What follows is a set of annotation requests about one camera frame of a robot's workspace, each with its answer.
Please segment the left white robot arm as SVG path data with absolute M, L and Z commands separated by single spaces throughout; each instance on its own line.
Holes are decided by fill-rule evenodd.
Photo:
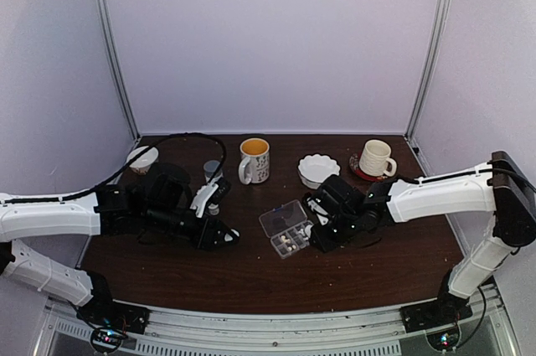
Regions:
M 157 163 L 128 186 L 105 184 L 53 198 L 1 197 L 1 275 L 72 303 L 111 326 L 120 319 L 105 277 L 76 270 L 30 249 L 27 237 L 50 235 L 139 235 L 154 232 L 213 250 L 236 244 L 237 230 L 207 208 L 229 192 L 223 178 L 212 178 L 197 192 L 181 167 Z

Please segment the clear plastic pill organizer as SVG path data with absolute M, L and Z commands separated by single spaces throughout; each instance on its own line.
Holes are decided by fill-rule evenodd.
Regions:
M 293 200 L 259 217 L 265 235 L 276 254 L 286 259 L 309 246 L 307 233 L 312 222 L 299 200 Z

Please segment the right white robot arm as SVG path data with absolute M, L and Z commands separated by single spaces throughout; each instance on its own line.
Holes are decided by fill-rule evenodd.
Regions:
M 535 241 L 535 187 L 504 151 L 490 161 L 434 177 L 386 178 L 366 193 L 337 175 L 305 199 L 319 218 L 307 229 L 313 246 L 329 252 L 379 226 L 440 214 L 489 212 L 492 222 L 481 243 L 448 271 L 429 314 L 449 322 L 503 261 Z

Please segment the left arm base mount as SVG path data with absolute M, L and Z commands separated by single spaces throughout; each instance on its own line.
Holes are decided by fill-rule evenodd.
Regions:
M 150 311 L 145 307 L 121 302 L 101 302 L 92 299 L 86 305 L 75 306 L 77 318 L 92 328 L 112 328 L 120 333 L 144 334 Z

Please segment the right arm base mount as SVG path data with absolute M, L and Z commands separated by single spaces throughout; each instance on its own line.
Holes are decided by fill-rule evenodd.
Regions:
M 407 333 L 429 330 L 469 318 L 473 315 L 467 304 L 434 300 L 400 308 L 400 315 Z

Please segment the grey-capped orange pill bottle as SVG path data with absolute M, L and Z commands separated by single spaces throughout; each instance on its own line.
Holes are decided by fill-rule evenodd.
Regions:
M 223 171 L 220 167 L 220 161 L 209 160 L 204 164 L 203 169 L 206 183 L 208 183 L 211 179 L 218 180 L 223 176 Z

